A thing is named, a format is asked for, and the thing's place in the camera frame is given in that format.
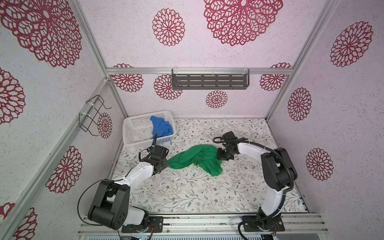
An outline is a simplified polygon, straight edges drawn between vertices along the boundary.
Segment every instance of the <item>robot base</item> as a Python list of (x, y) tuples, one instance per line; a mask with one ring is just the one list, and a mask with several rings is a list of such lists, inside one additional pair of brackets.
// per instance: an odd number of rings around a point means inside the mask
[[(153, 233), (159, 233), (163, 231), (163, 219), (164, 217), (149, 217), (149, 223), (154, 226)], [(152, 231), (152, 227), (148, 225), (148, 228), (143, 231), (146, 233), (150, 233)], [(137, 230), (136, 225), (123, 225), (121, 229), (122, 233), (138, 233), (142, 232)]]
[[(263, 214), (257, 214), (254, 216), (243, 216), (243, 221), (248, 220), (256, 220), (264, 218), (265, 216)], [(285, 227), (283, 224), (283, 221), (281, 220), (281, 214), (278, 214), (270, 219), (261, 221), (261, 222), (250, 222), (248, 224), (244, 224), (244, 230), (246, 232), (263, 232), (264, 231), (279, 231), (283, 232), (285, 231)]]

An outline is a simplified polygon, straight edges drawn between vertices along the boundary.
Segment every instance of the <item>floral tablecloth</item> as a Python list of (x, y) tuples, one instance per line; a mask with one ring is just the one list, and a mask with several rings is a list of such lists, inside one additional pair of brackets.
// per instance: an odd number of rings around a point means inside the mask
[[(271, 132), (262, 119), (175, 119), (176, 135), (162, 144), (169, 148), (167, 158), (197, 144), (214, 144), (214, 137), (233, 131), (271, 148), (276, 148)], [(113, 177), (125, 175), (138, 164), (138, 151), (124, 147)], [(223, 161), (223, 172), (211, 177), (202, 168), (164, 169), (131, 190), (130, 205), (149, 212), (254, 212), (262, 205), (266, 183), (262, 166), (239, 154)], [(287, 193), (284, 212), (306, 212), (296, 189)]]

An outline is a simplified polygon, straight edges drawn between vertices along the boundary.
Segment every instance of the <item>red flower decal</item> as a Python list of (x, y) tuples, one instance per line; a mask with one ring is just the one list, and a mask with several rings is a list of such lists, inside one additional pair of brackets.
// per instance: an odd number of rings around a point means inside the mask
[[(289, 63), (278, 63), (272, 66), (272, 68), (290, 68)], [(260, 86), (268, 91), (274, 91), (279, 89), (283, 84), (287, 75), (285, 74), (264, 74), (260, 78)]]
[(179, 13), (173, 9), (162, 9), (157, 12), (152, 21), (153, 33), (156, 39), (165, 46), (174, 46), (184, 37), (184, 22)]
[(107, 113), (102, 113), (97, 121), (97, 130), (102, 138), (108, 138), (112, 133), (112, 120)]
[(183, 92), (183, 90), (175, 90), (172, 88), (172, 76), (169, 74), (156, 78), (153, 88), (157, 95), (168, 100), (178, 98)]
[(66, 68), (79, 58), (81, 34), (67, 1), (2, 0), (0, 16), (38, 60)]
[(31, 207), (28, 211), (28, 215), (25, 216), (21, 225), (17, 228), (15, 234), (15, 240), (31, 240), (35, 236), (35, 230), (37, 227), (37, 214), (35, 208)]
[(25, 95), (19, 81), (0, 68), (0, 125), (23, 112)]
[(8, 213), (14, 205), (14, 203), (7, 202), (6, 204), (0, 207), (0, 223), (4, 221), (4, 219), (7, 217)]
[(306, 159), (309, 173), (317, 180), (327, 180), (333, 173), (331, 156), (320, 148), (312, 149)]
[(220, 108), (227, 103), (228, 96), (225, 92), (215, 90), (210, 92), (205, 98), (205, 102), (211, 108)]
[(303, 120), (310, 112), (311, 103), (311, 95), (307, 89), (296, 89), (288, 101), (289, 116), (295, 121)]
[[(117, 64), (113, 66), (114, 68), (133, 68), (128, 64)], [(143, 87), (143, 78), (141, 74), (115, 74), (111, 75), (113, 82), (120, 89), (127, 92), (136, 92)]]
[(50, 192), (64, 193), (74, 186), (81, 174), (83, 160), (79, 150), (70, 146), (45, 186)]
[(221, 43), (244, 45), (276, 19), (283, 0), (204, 0), (207, 28)]
[(344, 29), (331, 49), (331, 61), (338, 67), (348, 66), (361, 58), (372, 41), (372, 26), (360, 21)]

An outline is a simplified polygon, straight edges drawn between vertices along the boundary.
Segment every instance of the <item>laundry basket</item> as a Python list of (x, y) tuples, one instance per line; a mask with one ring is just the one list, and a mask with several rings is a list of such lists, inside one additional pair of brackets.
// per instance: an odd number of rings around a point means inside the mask
[(175, 135), (175, 122), (173, 121), (172, 114), (170, 111), (160, 111), (155, 113), (147, 113), (124, 119), (122, 130), (123, 130), (123, 142), (125, 146), (134, 147), (136, 149), (144, 149), (151, 146), (153, 139), (152, 131), (153, 124), (151, 116), (158, 118), (164, 118), (172, 126), (173, 134), (158, 137), (156, 144), (168, 142)]

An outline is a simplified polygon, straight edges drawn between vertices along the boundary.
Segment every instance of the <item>blue cloth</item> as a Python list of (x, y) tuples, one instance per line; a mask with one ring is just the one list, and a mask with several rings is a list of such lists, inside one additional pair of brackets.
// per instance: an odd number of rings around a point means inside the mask
[(151, 121), (153, 124), (153, 131), (152, 134), (155, 136), (157, 133), (157, 137), (164, 137), (168, 135), (173, 134), (172, 126), (169, 124), (169, 122), (165, 122), (164, 118), (158, 118), (155, 116), (151, 117)]

